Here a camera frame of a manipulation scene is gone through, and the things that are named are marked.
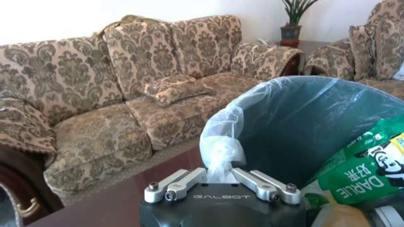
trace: sofa backrest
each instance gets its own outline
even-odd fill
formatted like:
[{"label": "sofa backrest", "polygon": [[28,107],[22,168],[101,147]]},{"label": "sofa backrest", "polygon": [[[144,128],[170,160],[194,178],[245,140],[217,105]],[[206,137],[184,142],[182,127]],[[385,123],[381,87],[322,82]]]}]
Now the sofa backrest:
[{"label": "sofa backrest", "polygon": [[178,74],[166,23],[134,22],[105,35],[124,98],[141,96],[142,85]]},{"label": "sofa backrest", "polygon": [[404,0],[384,0],[374,6],[368,23],[376,24],[382,18],[398,20],[404,18]]},{"label": "sofa backrest", "polygon": [[0,46],[0,97],[28,101],[52,125],[121,102],[104,40],[88,37]]},{"label": "sofa backrest", "polygon": [[230,15],[170,24],[182,74],[194,78],[229,71],[230,57],[241,41],[241,24]]}]

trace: trash bag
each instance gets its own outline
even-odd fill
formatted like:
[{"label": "trash bag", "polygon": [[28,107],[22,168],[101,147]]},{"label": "trash bag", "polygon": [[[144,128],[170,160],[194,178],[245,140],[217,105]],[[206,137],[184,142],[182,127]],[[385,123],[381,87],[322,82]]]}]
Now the trash bag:
[{"label": "trash bag", "polygon": [[292,76],[260,83],[208,120],[201,158],[209,183],[237,182],[232,167],[257,169],[302,187],[330,155],[404,101],[358,83]]}]

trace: metal gripper jaw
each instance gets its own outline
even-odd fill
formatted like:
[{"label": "metal gripper jaw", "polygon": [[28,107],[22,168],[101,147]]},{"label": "metal gripper jaw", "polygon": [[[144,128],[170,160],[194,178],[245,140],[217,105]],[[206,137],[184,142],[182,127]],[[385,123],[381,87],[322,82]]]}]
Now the metal gripper jaw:
[{"label": "metal gripper jaw", "polygon": [[[240,168],[232,169],[236,180],[248,187],[257,197],[268,202],[281,200],[286,204],[300,204],[300,191],[293,184],[282,184],[257,170],[249,173]],[[196,168],[192,172],[176,171],[162,181],[149,183],[144,189],[144,200],[148,203],[176,201],[186,197],[188,190],[206,180],[206,170]]]},{"label": "metal gripper jaw", "polygon": [[300,204],[300,190],[294,184],[284,184],[257,170],[246,173],[240,168],[233,168],[232,174],[261,200],[276,201],[280,199],[289,205]]}]

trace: plant pot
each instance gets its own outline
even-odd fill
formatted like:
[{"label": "plant pot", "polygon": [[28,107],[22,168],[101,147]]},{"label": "plant pot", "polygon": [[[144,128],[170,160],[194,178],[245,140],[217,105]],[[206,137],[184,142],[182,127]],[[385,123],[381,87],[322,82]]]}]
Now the plant pot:
[{"label": "plant pot", "polygon": [[297,47],[298,46],[298,35],[300,35],[301,26],[282,26],[281,31],[281,46]]}]

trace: screw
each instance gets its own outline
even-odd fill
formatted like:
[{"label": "screw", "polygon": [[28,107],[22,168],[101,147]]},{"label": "screw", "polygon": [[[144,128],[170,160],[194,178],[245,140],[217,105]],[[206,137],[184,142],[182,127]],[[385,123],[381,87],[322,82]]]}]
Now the screw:
[{"label": "screw", "polygon": [[296,189],[297,189],[297,187],[296,187],[294,184],[288,183],[288,184],[285,185],[285,190],[286,190],[288,192],[294,193],[294,192],[296,192]]},{"label": "screw", "polygon": [[150,182],[149,183],[149,190],[156,191],[158,189],[158,183],[157,182]]},{"label": "screw", "polygon": [[176,193],[173,191],[165,192],[166,201],[173,201],[176,199]]},{"label": "screw", "polygon": [[270,195],[269,195],[269,201],[277,201],[278,200],[278,195],[277,195],[277,193],[272,193]]}]

